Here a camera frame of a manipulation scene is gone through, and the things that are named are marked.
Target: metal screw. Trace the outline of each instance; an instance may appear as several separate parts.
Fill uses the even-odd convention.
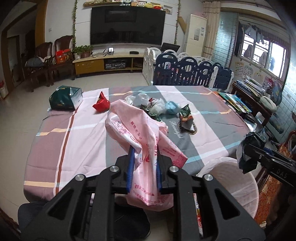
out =
[[[207,181],[211,181],[211,180],[214,179],[213,176],[212,176],[211,174],[206,174],[206,175],[204,176],[204,178],[205,178]]]
[[[76,177],[75,177],[75,180],[76,181],[82,181],[84,179],[84,175],[83,174],[78,174],[78,175],[76,175]]]
[[[171,167],[170,167],[170,171],[171,171],[171,172],[177,172],[177,171],[179,171],[179,168],[176,167],[176,166],[171,166]]]
[[[110,171],[112,171],[112,172],[118,172],[119,171],[119,167],[118,166],[112,166],[112,167],[110,167]]]

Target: tiled floor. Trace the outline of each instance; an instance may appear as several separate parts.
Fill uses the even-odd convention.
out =
[[[24,172],[31,143],[49,107],[48,98],[61,85],[83,91],[115,86],[147,85],[142,73],[114,73],[58,81],[33,93],[19,85],[0,101],[0,207],[17,222],[18,207],[27,202],[23,194]]]

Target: green box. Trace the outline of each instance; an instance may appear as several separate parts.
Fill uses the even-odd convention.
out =
[[[82,103],[81,88],[60,86],[49,98],[50,107],[53,110],[76,110]]]

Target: television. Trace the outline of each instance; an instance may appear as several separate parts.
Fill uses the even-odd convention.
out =
[[[91,45],[161,45],[165,11],[146,7],[104,6],[91,10]]]

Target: wooden armchair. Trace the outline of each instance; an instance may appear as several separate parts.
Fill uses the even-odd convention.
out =
[[[49,76],[48,76],[48,69],[49,66],[52,65],[52,42],[46,42],[43,44],[40,44],[39,46],[36,47],[35,49],[35,55],[41,58],[45,58],[50,56],[50,58],[46,59],[44,61],[44,66],[43,67],[28,67],[28,72],[29,72],[29,79],[31,80],[31,91],[34,91],[34,86],[37,83],[39,85],[39,80],[38,77],[40,75],[45,75],[46,79],[46,86],[50,86],[50,84],[53,84],[52,82],[49,82]]]
[[[73,35],[70,35],[70,36],[67,35],[67,36],[63,36],[63,37],[57,39],[54,42],[55,51],[57,52],[59,50],[70,49],[70,43],[71,43],[72,39],[73,39]],[[75,66],[72,63],[73,60],[74,60],[74,56],[73,56],[73,54],[71,54],[70,59],[68,61],[66,61],[64,63],[52,65],[49,68],[51,82],[53,82],[53,78],[54,78],[53,74],[55,74],[55,72],[57,72],[57,75],[59,77],[59,69],[62,69],[62,68],[68,69],[71,72],[71,79],[75,80],[76,73],[75,73]]]

